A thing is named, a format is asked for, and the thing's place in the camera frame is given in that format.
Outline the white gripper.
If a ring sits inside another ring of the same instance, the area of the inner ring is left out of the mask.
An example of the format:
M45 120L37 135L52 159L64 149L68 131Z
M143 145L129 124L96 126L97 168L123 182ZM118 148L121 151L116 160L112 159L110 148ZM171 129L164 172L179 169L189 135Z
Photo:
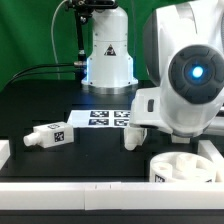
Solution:
M129 125L156 127L179 137L224 136L224 117L218 116L223 104L224 92L209 103L192 104L171 89L143 88L132 102Z

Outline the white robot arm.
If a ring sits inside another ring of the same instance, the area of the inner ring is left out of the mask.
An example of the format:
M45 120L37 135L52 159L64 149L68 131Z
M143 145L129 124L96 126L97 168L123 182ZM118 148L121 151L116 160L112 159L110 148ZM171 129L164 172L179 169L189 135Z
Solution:
M123 9L93 12L85 87L119 91L137 83L126 32ZM154 86L136 92L125 135L143 135L151 127L184 138L202 134L224 104L224 0L154 10L144 26L143 52Z

